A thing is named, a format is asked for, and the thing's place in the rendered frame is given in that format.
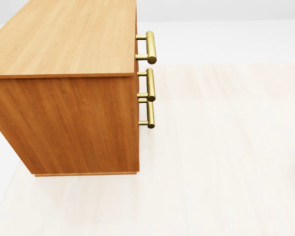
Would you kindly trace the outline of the wooden cabinet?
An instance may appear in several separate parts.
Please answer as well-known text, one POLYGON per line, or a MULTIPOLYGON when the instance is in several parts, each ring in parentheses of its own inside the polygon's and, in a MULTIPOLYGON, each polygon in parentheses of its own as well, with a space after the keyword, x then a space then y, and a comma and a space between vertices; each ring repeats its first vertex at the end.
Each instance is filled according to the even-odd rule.
POLYGON ((29 0, 0 29, 0 132, 36 176, 139 171, 136 0, 29 0))

